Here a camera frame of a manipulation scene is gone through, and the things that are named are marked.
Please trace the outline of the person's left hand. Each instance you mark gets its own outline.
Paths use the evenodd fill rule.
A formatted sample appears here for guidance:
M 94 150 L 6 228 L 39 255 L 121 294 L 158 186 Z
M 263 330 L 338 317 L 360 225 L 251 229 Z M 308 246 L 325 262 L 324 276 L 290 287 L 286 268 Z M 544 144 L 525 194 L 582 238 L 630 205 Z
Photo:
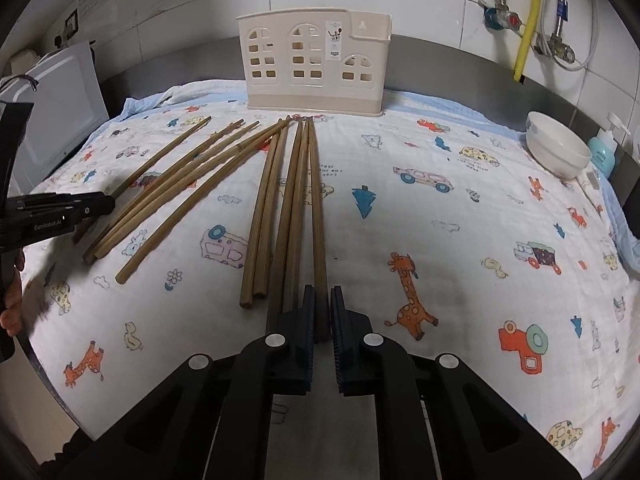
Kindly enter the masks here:
M 1 313 L 1 327 L 10 337 L 16 336 L 23 327 L 23 289 L 21 273 L 24 270 L 24 266 L 24 250 L 20 249 L 14 259 L 13 280 L 6 289 L 6 296 L 4 297 L 6 310 Z

